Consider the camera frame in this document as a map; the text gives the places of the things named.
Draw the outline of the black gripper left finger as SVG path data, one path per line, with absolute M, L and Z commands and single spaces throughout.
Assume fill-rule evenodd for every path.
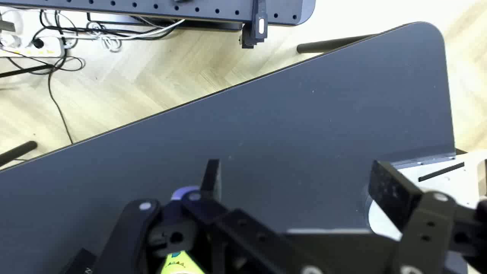
M 221 186 L 221 161 L 209 160 L 200 190 L 205 196 L 220 199 Z

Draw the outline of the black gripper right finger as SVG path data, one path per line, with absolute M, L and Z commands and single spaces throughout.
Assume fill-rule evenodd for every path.
M 372 164 L 369 195 L 398 230 L 404 230 L 422 199 L 422 190 L 392 163 Z

